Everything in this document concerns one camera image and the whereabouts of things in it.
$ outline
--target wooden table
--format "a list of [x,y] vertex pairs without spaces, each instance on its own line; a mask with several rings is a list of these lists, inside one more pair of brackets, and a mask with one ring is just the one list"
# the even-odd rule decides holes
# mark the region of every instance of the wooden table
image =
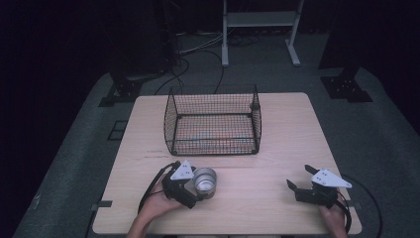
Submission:
[[[192,166],[213,168],[218,176],[213,198],[192,208],[175,210],[155,220],[151,234],[326,234],[315,205],[298,202],[286,179],[310,188],[304,169],[337,165],[315,112],[304,93],[260,93],[262,141],[252,156],[173,157],[164,142],[163,117],[167,96],[137,99],[98,209],[93,230],[99,234],[126,234],[139,202],[158,171],[174,161],[188,159]],[[342,193],[349,198],[345,189]],[[350,233],[362,226],[351,208]]]

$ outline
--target shelf leg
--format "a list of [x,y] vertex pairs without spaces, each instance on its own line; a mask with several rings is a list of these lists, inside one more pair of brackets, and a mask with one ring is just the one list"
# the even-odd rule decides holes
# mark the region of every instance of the shelf leg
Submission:
[[287,50],[289,51],[291,60],[294,66],[300,66],[300,60],[297,57],[296,50],[294,49],[294,40],[296,38],[297,27],[299,26],[300,16],[302,15],[302,8],[303,8],[304,0],[299,1],[299,5],[296,10],[296,15],[294,16],[293,27],[291,29],[290,39],[285,40]]
[[229,54],[228,54],[228,9],[227,0],[223,0],[223,43],[222,43],[222,66],[229,65]]

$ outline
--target metal stand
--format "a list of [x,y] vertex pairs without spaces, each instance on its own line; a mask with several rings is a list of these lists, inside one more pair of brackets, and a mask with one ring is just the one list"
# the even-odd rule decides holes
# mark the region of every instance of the metal stand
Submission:
[[299,26],[304,0],[299,0],[296,11],[287,12],[246,12],[228,13],[227,0],[223,1],[223,43],[222,66],[229,65],[228,28],[231,27],[270,27],[291,26],[290,38],[285,40],[294,66],[300,66],[300,60],[294,49],[294,40]]

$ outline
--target white shelf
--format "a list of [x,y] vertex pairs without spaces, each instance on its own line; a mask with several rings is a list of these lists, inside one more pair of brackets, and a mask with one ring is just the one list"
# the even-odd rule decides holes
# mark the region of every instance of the white shelf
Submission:
[[296,12],[241,12],[227,14],[227,27],[293,26]]

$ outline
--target black cable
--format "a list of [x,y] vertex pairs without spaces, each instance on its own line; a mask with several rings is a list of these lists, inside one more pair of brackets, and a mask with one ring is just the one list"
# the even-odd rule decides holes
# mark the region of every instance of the black cable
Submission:
[[[194,52],[191,52],[191,53],[187,53],[187,54],[185,54],[185,56],[192,55],[192,54],[196,54],[196,53],[208,53],[208,54],[212,54],[213,56],[215,56],[215,57],[219,60],[220,65],[222,65],[222,59],[219,57],[219,55],[217,55],[217,54],[216,54],[216,53],[214,53],[214,52],[210,52],[210,51],[204,51],[204,50],[194,51]],[[224,74],[225,74],[225,69],[222,67],[222,73],[221,73],[221,75],[220,75],[220,79],[219,79],[219,81],[218,81],[218,83],[217,83],[217,85],[216,85],[216,89],[214,90],[213,94],[216,94],[216,93],[217,93],[217,90],[219,89],[220,84],[222,83],[222,79],[223,79],[223,75],[224,75]]]
[[139,213],[140,210],[142,209],[143,205],[146,202],[146,199],[151,195],[152,189],[157,184],[158,180],[163,175],[163,173],[166,171],[166,169],[169,168],[169,167],[173,167],[174,165],[175,165],[175,163],[171,163],[171,164],[163,167],[162,169],[160,169],[160,171],[157,173],[157,175],[155,176],[155,178],[152,180],[152,182],[149,185],[148,189],[146,190],[145,194],[143,195],[142,200],[140,201],[139,209],[137,210],[137,213]]
[[186,68],[185,68],[185,70],[184,71],[182,71],[180,74],[177,74],[176,76],[174,76],[174,77],[172,77],[172,78],[170,78],[170,79],[168,79],[166,82],[164,82],[156,91],[155,91],[155,95],[157,95],[158,94],[158,92],[167,84],[167,83],[169,83],[169,82],[171,82],[172,80],[174,80],[174,79],[176,79],[176,78],[178,78],[178,77],[180,77],[181,75],[183,75],[184,73],[186,73],[187,71],[188,71],[188,69],[189,69],[189,62],[186,60],[186,59],[180,59],[180,60],[183,60],[184,62],[186,62]]
[[353,182],[357,183],[371,198],[373,201],[374,206],[376,207],[378,219],[379,219],[379,229],[376,234],[376,238],[379,238],[382,235],[382,228],[383,228],[383,220],[382,220],[382,212],[380,211],[379,204],[377,203],[376,199],[374,198],[373,194],[368,190],[367,187],[365,187],[361,182],[356,180],[355,178],[352,178],[350,176],[341,174],[342,177],[352,180]]
[[339,200],[335,200],[334,204],[340,207],[346,214],[346,233],[349,233],[350,227],[352,226],[352,215],[350,214],[349,208],[346,208],[346,206],[344,206],[343,203],[341,203]]

